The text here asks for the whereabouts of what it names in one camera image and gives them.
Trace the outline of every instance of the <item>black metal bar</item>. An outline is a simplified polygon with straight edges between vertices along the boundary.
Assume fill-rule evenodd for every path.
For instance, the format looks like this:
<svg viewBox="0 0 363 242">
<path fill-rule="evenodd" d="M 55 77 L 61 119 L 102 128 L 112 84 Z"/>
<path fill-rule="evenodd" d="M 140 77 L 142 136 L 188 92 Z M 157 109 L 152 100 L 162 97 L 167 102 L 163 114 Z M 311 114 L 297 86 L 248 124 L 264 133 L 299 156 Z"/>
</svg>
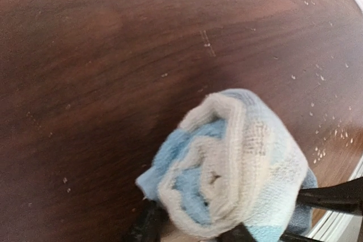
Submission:
<svg viewBox="0 0 363 242">
<path fill-rule="evenodd" d="M 154 201 L 148 201 L 140 216 L 122 242 L 159 242 L 163 211 Z"/>
<path fill-rule="evenodd" d="M 362 215 L 363 178 L 331 187 L 302 189 L 297 202 L 325 210 Z"/>
<path fill-rule="evenodd" d="M 288 232 L 283 233 L 280 240 L 283 242 L 321 242 L 320 240 L 315 240 L 301 235 L 294 235 Z"/>
</svg>

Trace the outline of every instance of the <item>blue and white towel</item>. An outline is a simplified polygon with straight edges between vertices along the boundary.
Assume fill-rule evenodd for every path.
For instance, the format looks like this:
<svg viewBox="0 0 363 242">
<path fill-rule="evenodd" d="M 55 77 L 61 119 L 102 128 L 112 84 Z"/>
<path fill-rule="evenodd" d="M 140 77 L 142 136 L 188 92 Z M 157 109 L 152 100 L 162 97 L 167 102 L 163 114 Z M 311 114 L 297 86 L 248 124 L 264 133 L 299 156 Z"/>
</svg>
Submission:
<svg viewBox="0 0 363 242">
<path fill-rule="evenodd" d="M 311 209 L 296 198 L 302 185 L 316 187 L 284 124 L 243 89 L 192 109 L 136 183 L 189 235 L 211 239 L 243 222 L 258 242 L 277 242 L 286 228 L 306 232 Z"/>
</svg>

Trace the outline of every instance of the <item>wood grain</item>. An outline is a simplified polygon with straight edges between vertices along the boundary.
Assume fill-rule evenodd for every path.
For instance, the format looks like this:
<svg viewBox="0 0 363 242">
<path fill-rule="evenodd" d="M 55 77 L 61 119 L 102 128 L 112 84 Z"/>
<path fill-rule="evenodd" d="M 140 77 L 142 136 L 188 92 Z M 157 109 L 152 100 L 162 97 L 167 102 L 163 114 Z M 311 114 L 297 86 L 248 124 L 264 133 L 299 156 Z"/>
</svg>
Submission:
<svg viewBox="0 0 363 242">
<path fill-rule="evenodd" d="M 118 241 L 134 179 L 226 88 L 261 96 L 320 186 L 362 155 L 353 0 L 0 0 L 0 30 L 2 241 Z"/>
</svg>

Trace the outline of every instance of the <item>dark wood surface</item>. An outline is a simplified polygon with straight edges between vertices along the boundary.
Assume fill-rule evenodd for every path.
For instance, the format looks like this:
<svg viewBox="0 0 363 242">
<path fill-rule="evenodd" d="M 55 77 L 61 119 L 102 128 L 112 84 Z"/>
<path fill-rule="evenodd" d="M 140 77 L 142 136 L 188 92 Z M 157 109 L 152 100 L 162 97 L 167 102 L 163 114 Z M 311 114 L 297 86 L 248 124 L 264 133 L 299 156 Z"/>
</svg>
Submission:
<svg viewBox="0 0 363 242">
<path fill-rule="evenodd" d="M 0 0 L 0 240 L 118 241 L 134 179 L 226 88 L 261 96 L 320 186 L 345 181 L 362 33 L 353 0 Z"/>
</svg>

